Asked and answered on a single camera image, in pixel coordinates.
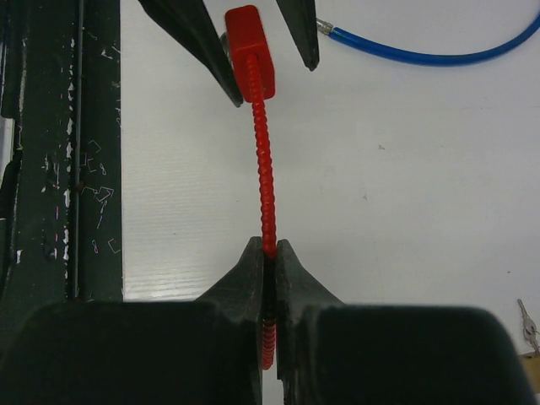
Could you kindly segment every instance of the red zip tie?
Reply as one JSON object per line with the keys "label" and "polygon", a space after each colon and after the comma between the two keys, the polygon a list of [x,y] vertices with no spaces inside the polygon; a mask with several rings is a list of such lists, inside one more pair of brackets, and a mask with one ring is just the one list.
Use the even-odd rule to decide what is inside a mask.
{"label": "red zip tie", "polygon": [[[272,155],[268,136],[264,100],[275,94],[272,58],[255,6],[229,10],[225,15],[230,57],[240,91],[251,102],[255,123],[256,156],[259,165],[261,193],[262,250],[273,260],[278,254],[276,236],[276,204],[273,190]],[[262,368],[273,364],[276,348],[275,302],[265,302],[262,320]]]}

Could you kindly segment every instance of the blue hose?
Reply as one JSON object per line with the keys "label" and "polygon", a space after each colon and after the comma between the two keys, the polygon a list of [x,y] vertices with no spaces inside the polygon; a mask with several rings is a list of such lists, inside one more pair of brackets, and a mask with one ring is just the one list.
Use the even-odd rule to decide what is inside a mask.
{"label": "blue hose", "polygon": [[333,40],[347,46],[352,46],[360,51],[370,53],[371,55],[392,59],[393,61],[411,63],[413,65],[451,67],[486,62],[516,49],[538,31],[540,28],[540,14],[532,21],[532,24],[513,40],[509,40],[505,44],[488,49],[487,51],[469,53],[467,55],[430,55],[427,53],[405,51],[403,49],[382,45],[372,40],[366,40],[365,38],[351,34],[341,28],[333,27],[324,21],[319,20],[319,23],[321,23],[321,26],[328,28],[327,30],[320,31],[329,35]]}

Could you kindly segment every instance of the white surface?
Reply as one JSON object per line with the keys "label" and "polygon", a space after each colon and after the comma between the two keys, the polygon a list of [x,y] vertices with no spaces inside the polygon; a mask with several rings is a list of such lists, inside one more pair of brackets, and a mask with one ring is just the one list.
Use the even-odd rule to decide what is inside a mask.
{"label": "white surface", "polygon": [[[218,31],[243,4],[206,3]],[[276,3],[255,4],[277,72],[267,112],[279,238],[343,300],[480,306],[527,351],[516,300],[540,321],[540,35],[496,61],[451,69],[321,37],[321,65],[309,73]],[[540,5],[318,6],[321,18],[375,41],[461,53],[510,39]],[[260,232],[251,109],[235,109],[135,0],[122,2],[121,62],[126,297],[195,298]]]}

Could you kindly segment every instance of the red cable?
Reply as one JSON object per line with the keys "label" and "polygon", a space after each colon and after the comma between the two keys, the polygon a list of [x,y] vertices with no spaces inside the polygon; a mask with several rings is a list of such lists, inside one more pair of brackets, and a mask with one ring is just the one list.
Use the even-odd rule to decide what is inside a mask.
{"label": "red cable", "polygon": [[[261,193],[262,250],[269,259],[278,253],[276,236],[276,204],[273,193],[272,155],[268,135],[267,114],[264,108],[264,89],[256,55],[246,60],[251,108],[255,123],[256,156],[259,165],[259,191]],[[276,348],[276,320],[262,320],[262,368],[268,370],[273,364]]]}

